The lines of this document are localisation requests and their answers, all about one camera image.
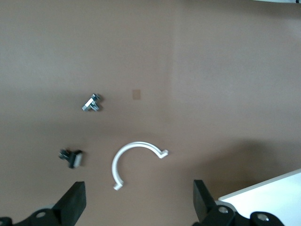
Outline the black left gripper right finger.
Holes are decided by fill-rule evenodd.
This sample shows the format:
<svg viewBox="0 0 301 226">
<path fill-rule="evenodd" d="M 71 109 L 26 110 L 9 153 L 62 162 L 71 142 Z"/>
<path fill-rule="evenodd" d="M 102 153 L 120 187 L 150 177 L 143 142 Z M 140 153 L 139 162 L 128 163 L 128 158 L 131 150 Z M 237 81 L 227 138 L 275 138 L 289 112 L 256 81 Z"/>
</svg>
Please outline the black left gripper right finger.
<svg viewBox="0 0 301 226">
<path fill-rule="evenodd" d="M 218 205 L 203 180 L 193 181 L 193 204 L 198 222 L 193 226 L 233 226 L 234 211 L 226 205 Z"/>
</svg>

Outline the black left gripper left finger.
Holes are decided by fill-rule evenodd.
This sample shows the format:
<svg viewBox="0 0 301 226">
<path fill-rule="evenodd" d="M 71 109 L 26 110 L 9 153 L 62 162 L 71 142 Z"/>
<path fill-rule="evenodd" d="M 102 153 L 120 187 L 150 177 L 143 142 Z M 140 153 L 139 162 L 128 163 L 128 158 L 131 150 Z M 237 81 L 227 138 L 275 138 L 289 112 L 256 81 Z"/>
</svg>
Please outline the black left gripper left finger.
<svg viewBox="0 0 301 226">
<path fill-rule="evenodd" d="M 50 209 L 41 209 L 17 226 L 74 226 L 86 207 L 85 182 L 75 182 Z"/>
</svg>

